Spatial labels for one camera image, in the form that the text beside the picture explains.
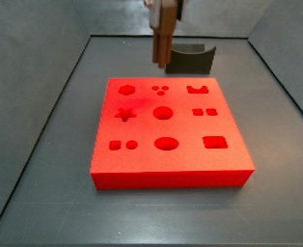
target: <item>red shape sorter block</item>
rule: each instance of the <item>red shape sorter block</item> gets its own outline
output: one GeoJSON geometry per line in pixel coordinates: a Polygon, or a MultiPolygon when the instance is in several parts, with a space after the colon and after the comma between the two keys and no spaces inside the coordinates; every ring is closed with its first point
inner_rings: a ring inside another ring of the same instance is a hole
{"type": "Polygon", "coordinates": [[[243,186],[254,171],[215,78],[110,80],[91,170],[98,189],[243,186]]]}

